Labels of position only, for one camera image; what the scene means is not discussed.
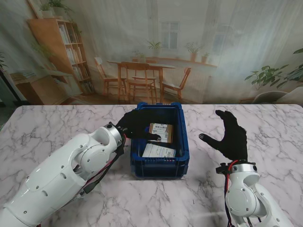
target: bookshelf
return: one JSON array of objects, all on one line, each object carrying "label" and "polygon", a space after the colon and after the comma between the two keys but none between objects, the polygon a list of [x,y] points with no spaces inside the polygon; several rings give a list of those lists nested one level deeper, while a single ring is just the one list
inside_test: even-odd
[{"label": "bookshelf", "polygon": [[28,24],[39,44],[53,53],[49,60],[57,70],[72,74],[81,92],[94,93],[82,38],[72,23],[48,18],[30,19]]}]

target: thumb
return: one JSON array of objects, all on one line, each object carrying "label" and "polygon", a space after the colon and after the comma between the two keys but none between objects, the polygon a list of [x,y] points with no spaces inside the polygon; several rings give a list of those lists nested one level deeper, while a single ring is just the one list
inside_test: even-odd
[{"label": "thumb", "polygon": [[144,132],[141,136],[142,139],[147,139],[147,140],[157,140],[158,138],[161,139],[161,136],[157,134],[151,134],[149,132]]},{"label": "thumb", "polygon": [[207,143],[209,146],[211,146],[212,148],[216,149],[216,150],[220,150],[221,149],[221,142],[217,141],[211,137],[209,137],[208,135],[205,135],[203,133],[201,133],[199,135],[199,138],[201,140],[203,140],[205,143]]}]

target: white label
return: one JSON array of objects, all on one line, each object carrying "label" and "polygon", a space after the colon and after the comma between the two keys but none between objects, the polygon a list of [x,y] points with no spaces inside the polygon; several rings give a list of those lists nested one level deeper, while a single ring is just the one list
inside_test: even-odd
[{"label": "white label", "polygon": [[146,144],[142,157],[175,157],[176,150],[154,144]]},{"label": "white label", "polygon": [[169,133],[167,132],[167,126],[168,126],[167,124],[158,124],[158,123],[153,124],[151,133],[161,136],[161,141],[157,141],[157,142],[163,142],[163,143],[168,142]]}]

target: white robotic arm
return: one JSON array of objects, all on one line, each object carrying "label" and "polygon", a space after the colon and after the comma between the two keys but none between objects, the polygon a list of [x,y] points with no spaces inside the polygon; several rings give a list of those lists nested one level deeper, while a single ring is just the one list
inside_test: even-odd
[{"label": "white robotic arm", "polygon": [[226,193],[227,208],[238,227],[251,227],[244,218],[262,218],[257,227],[293,227],[271,194],[260,184],[260,175],[253,163],[233,165],[231,186]]},{"label": "white robotic arm", "polygon": [[111,124],[79,134],[56,150],[27,177],[0,211],[0,227],[35,227],[63,207],[108,165],[123,138]]}]

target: dining table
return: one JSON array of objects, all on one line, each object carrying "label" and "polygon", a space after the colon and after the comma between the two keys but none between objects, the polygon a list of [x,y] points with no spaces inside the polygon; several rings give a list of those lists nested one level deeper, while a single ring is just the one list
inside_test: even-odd
[{"label": "dining table", "polygon": [[[121,94],[121,68],[122,68],[122,61],[107,61],[108,63],[117,64],[118,66],[118,100],[120,100]],[[158,71],[159,74],[159,84],[160,84],[160,91],[162,91],[162,83],[163,83],[163,69],[175,69],[176,66],[172,65],[165,65],[165,64],[158,64],[158,63],[147,63],[150,66],[150,70]],[[163,103],[163,94],[160,92],[160,102]]]}]

